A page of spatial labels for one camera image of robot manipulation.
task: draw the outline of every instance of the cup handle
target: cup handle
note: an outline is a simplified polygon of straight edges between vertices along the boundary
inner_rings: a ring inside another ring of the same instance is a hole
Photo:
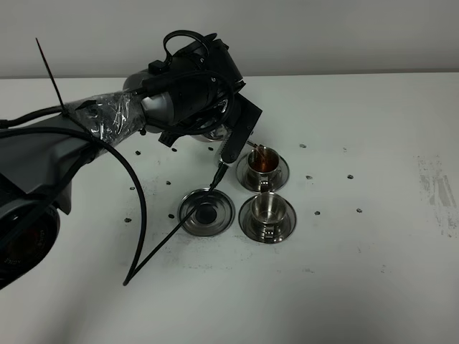
[[[271,183],[269,180],[263,180],[260,182],[260,191],[261,192],[268,192],[271,189]]]

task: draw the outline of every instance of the stainless steel saucer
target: stainless steel saucer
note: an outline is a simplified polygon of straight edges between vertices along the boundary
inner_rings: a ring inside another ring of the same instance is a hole
[[[265,244],[277,244],[287,239],[293,233],[296,226],[296,213],[292,205],[283,199],[285,202],[285,216],[282,218],[282,221],[275,226],[267,226],[260,223],[256,217],[254,218],[251,208],[255,198],[262,195],[264,193],[253,196],[242,205],[239,212],[239,225],[244,234],[252,240]]]
[[[244,155],[236,168],[237,180],[247,190],[252,192],[262,192],[262,185],[253,178],[250,178],[249,163],[247,162],[248,154]],[[271,181],[269,191],[277,191],[282,188],[288,181],[290,169],[287,162],[282,156],[279,156],[279,174]]]
[[[200,204],[201,197],[208,191],[208,188],[201,188],[183,198],[179,206],[179,221],[186,216],[188,211]],[[230,227],[235,215],[236,209],[231,199],[225,193],[214,190],[182,227],[191,235],[211,237]]]

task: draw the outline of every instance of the black cable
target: black cable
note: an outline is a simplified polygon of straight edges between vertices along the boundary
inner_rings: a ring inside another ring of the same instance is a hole
[[[203,195],[203,197],[201,197],[201,199],[199,200],[199,203],[193,207],[193,209],[191,211],[188,212],[188,214],[185,215],[185,217],[179,222],[179,224],[177,224],[175,226],[174,229],[172,229],[172,231],[167,234],[167,236],[163,239],[162,242],[160,242],[154,249],[153,251],[150,252],[150,254],[148,256],[146,256],[146,258],[136,267],[136,269],[134,270],[134,273],[133,275],[131,276],[130,279],[126,279],[124,282],[123,282],[123,285],[128,285],[128,283],[130,282],[131,279],[134,278],[134,276],[136,276],[137,272],[139,272],[144,266],[146,263],[148,263],[148,261],[155,255],[155,253],[157,253],[157,251],[160,250],[160,248],[162,248],[162,246],[164,246],[169,240],[170,238],[172,238],[172,236],[180,229],[180,227],[183,226],[183,224],[186,222],[186,220],[188,220],[190,218],[191,215],[194,214],[194,212],[201,206],[201,204],[207,199],[207,197],[209,197],[209,194],[211,192],[213,192],[213,190],[215,189],[215,187],[211,187],[209,189],[208,192],[206,192],[205,195]]]
[[[21,116],[14,120],[0,120],[0,129],[7,129],[10,127],[16,127],[21,124],[25,124],[31,120],[36,120],[37,118],[52,115],[55,113],[62,112],[62,108],[58,106],[46,107],[45,109],[34,111],[33,113],[28,113],[27,115]]]
[[[220,73],[216,73],[211,70],[194,70],[191,72],[184,72],[178,75],[174,75],[168,81],[172,82],[174,80],[180,80],[180,79],[184,79],[188,77],[203,77],[203,76],[213,77],[215,78],[216,81],[220,80],[224,84],[224,86],[227,88],[227,96],[228,96],[227,108],[224,112],[224,115],[217,122],[215,122],[212,125],[209,125],[208,127],[196,129],[196,130],[181,129],[181,128],[178,128],[172,125],[166,125],[161,121],[154,120],[151,118],[146,119],[147,124],[153,125],[165,131],[169,131],[170,133],[175,133],[179,135],[201,135],[201,134],[208,133],[209,131],[212,131],[218,128],[220,125],[222,125],[227,120],[227,118],[231,115],[232,109],[235,104],[235,94],[233,91],[233,87],[231,83],[227,80],[226,77],[224,77]]]
[[[155,253],[157,253],[157,251],[159,251],[160,248],[162,248],[162,246],[164,246],[170,240],[170,238],[172,238],[172,236],[180,229],[180,227],[182,227],[184,225],[186,220],[188,220],[190,218],[190,216],[193,215],[194,212],[201,206],[201,204],[204,203],[204,201],[207,199],[207,197],[209,197],[210,193],[213,192],[213,190],[215,190],[215,188],[217,187],[218,183],[223,179],[223,176],[224,176],[224,174],[226,173],[227,170],[228,170],[228,165],[226,165],[224,163],[220,163],[219,164],[218,170],[215,173],[214,180],[210,184],[208,192],[206,192],[205,195],[203,195],[203,197],[201,197],[201,199],[199,200],[199,203],[196,206],[194,206],[193,209],[191,211],[189,211],[184,216],[184,218],[179,222],[179,224],[177,224],[175,226],[175,228],[172,229],[172,231],[169,234],[167,234],[167,236],[153,249],[153,251],[151,251],[150,254],[136,267],[136,269],[134,270],[134,273],[131,276],[131,278],[130,279],[126,279],[124,281],[123,285],[127,285],[129,283],[129,281],[134,276],[136,276],[137,272],[139,272],[142,269],[142,267],[144,267],[145,264],[148,263],[148,261],[155,255]]]
[[[166,60],[164,63],[166,66],[169,66],[172,63],[172,54],[167,50],[167,42],[174,37],[179,37],[179,36],[185,36],[185,37],[190,37],[196,41],[198,41],[205,49],[205,57],[208,57],[212,53],[212,46],[210,45],[209,41],[207,40],[206,37],[202,36],[201,34],[194,32],[194,31],[189,31],[189,30],[177,30],[174,32],[171,32],[170,34],[167,34],[164,39],[163,39],[163,48],[164,51],[166,52]]]
[[[11,231],[0,238],[0,250],[6,244],[15,240],[24,230],[31,226],[44,213],[46,208],[59,196],[59,194],[69,185],[75,174],[85,165],[91,157],[95,155],[94,149],[82,153],[82,155],[70,166],[69,171],[62,177],[59,183],[51,190],[45,199],[40,201]]]
[[[107,150],[110,154],[112,154],[122,165],[123,167],[127,170],[129,173],[129,176],[131,177],[134,186],[136,187],[137,194],[139,197],[139,201],[141,204],[141,233],[139,236],[139,240],[137,243],[137,248],[136,248],[136,253],[134,254],[134,259],[131,264],[131,267],[129,268],[128,276],[126,277],[126,280],[131,279],[131,275],[134,273],[134,270],[138,264],[138,261],[140,259],[140,255],[142,252],[142,247],[143,243],[145,242],[145,236],[146,236],[146,221],[147,221],[147,210],[146,210],[146,200],[145,200],[145,195],[143,194],[142,190],[142,185],[141,182],[138,180],[138,177],[136,175],[136,172],[134,172],[132,166],[129,164],[129,162],[116,150],[114,147],[106,143],[105,141],[102,141],[99,138],[96,138],[94,136],[91,136],[87,133],[82,133],[80,131],[72,130],[72,129],[64,129],[64,128],[52,128],[52,127],[46,127],[46,128],[20,128],[20,129],[11,129],[8,131],[3,131],[0,132],[0,139],[2,138],[11,138],[14,136],[22,136],[22,135],[31,135],[31,134],[60,134],[60,135],[66,135],[70,136],[73,138],[79,138],[80,140],[87,141],[89,143],[93,143],[98,145],[99,147]]]

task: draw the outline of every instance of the wire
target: wire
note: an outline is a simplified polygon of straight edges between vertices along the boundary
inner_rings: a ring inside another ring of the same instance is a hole
[[[58,106],[46,107],[45,109],[34,111],[33,113],[28,113],[27,115],[21,116],[14,120],[0,120],[0,129],[7,129],[10,127],[16,127],[21,124],[25,124],[31,120],[36,120],[37,118],[52,115],[55,113],[62,112],[62,108]]]
[[[93,149],[84,152],[73,164],[70,166],[70,169],[62,177],[59,183],[51,190],[45,199],[40,201],[37,206],[35,206],[15,227],[12,231],[9,231],[3,238],[0,239],[0,249],[3,249],[4,246],[13,240],[15,240],[23,231],[25,231],[29,226],[38,220],[38,218],[43,214],[45,209],[52,204],[57,196],[69,185],[72,181],[75,174],[80,170],[80,168],[85,165],[92,156],[95,155]]]
[[[136,267],[136,269],[134,270],[133,275],[131,276],[131,279],[134,276],[136,276],[137,272],[139,272],[142,269],[142,267],[144,267],[145,264],[148,263],[148,261],[155,255],[155,253],[157,253],[157,251],[159,251],[160,248],[162,248],[162,246],[164,246],[170,240],[170,238],[172,238],[172,236],[180,229],[180,227],[182,227],[184,225],[186,220],[188,220],[190,218],[190,216],[193,215],[194,212],[201,206],[201,204],[204,203],[204,201],[210,196],[210,194],[213,192],[213,190],[215,190],[215,188],[217,187],[219,182],[223,179],[224,174],[227,172],[227,170],[228,170],[228,165],[227,164],[225,164],[225,163],[220,163],[219,164],[217,172],[215,173],[215,176],[214,176],[214,180],[210,184],[209,191],[206,192],[205,195],[203,195],[203,197],[200,198],[199,203],[196,206],[194,206],[193,209],[190,210],[184,216],[184,218],[179,222],[179,224],[177,224],[175,226],[175,228],[172,229],[172,231],[169,234],[167,234],[167,236],[163,239],[163,241],[160,242],[153,249],[153,251],[151,251],[150,254]],[[126,281],[124,281],[123,285],[127,285],[128,283],[129,283],[129,279],[126,279]]]
[[[196,129],[196,130],[187,130],[187,129],[178,128],[172,125],[166,125],[162,123],[161,121],[154,120],[151,118],[147,118],[146,122],[149,125],[154,125],[155,127],[160,128],[162,130],[166,130],[166,131],[169,131],[170,133],[175,133],[179,135],[201,135],[201,134],[208,133],[209,131],[212,131],[218,128],[220,125],[222,125],[227,120],[227,118],[231,115],[232,109],[235,104],[235,95],[233,92],[233,87],[226,77],[224,77],[220,73],[216,73],[211,70],[194,70],[191,72],[184,72],[184,73],[175,75],[170,79],[170,82],[174,80],[188,78],[188,77],[200,77],[200,76],[213,77],[216,80],[220,80],[221,82],[223,82],[224,86],[227,88],[227,95],[228,95],[227,108],[224,112],[224,115],[217,122],[209,125],[208,127]]]
[[[203,197],[201,197],[201,199],[199,200],[199,203],[196,206],[194,206],[193,209],[188,212],[188,214],[185,215],[185,217],[179,222],[179,224],[177,224],[175,228],[172,229],[172,231],[169,234],[167,234],[167,236],[163,239],[163,241],[160,242],[158,246],[156,246],[153,249],[153,251],[151,251],[150,254],[136,267],[131,278],[129,280],[124,281],[123,285],[127,285],[129,281],[134,276],[136,276],[137,272],[139,272],[145,266],[145,264],[148,263],[148,261],[155,255],[155,253],[157,253],[157,251],[159,251],[160,248],[162,248],[162,246],[164,246],[170,240],[170,238],[172,238],[172,236],[184,225],[186,220],[188,220],[190,216],[193,215],[194,212],[201,206],[201,204],[209,197],[210,193],[213,192],[214,189],[215,189],[215,186],[211,187],[209,191],[206,192],[205,195],[203,195]]]
[[[136,172],[133,170],[132,166],[129,164],[129,162],[116,150],[114,147],[106,143],[105,141],[102,141],[99,138],[96,138],[94,136],[91,136],[90,134],[87,133],[82,133],[77,130],[72,130],[72,129],[64,129],[64,128],[52,128],[52,127],[46,127],[46,128],[20,128],[20,129],[11,129],[8,131],[0,132],[0,139],[2,138],[11,138],[14,136],[22,136],[22,135],[31,135],[31,134],[60,134],[60,135],[67,135],[73,138],[79,138],[80,140],[84,140],[89,143],[94,143],[98,145],[99,147],[106,149],[107,152],[112,154],[127,170],[129,173],[129,176],[131,177],[134,186],[136,187],[137,194],[139,197],[139,201],[141,204],[141,233],[139,236],[139,240],[137,243],[137,248],[136,248],[136,253],[134,254],[134,258],[131,264],[131,267],[129,268],[128,275],[126,277],[126,280],[130,280],[132,277],[132,274],[134,273],[134,270],[138,264],[138,261],[140,259],[140,255],[142,252],[142,247],[143,243],[145,242],[145,236],[146,236],[146,224],[147,224],[147,210],[146,210],[146,200],[145,200],[145,195],[142,190],[142,185],[141,182],[138,180],[138,177],[136,175]]]

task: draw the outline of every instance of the cup with liquid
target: cup with liquid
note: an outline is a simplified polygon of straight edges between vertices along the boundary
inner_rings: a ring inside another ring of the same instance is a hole
[[[281,179],[280,156],[272,148],[259,145],[247,154],[247,182],[258,192],[273,190]]]

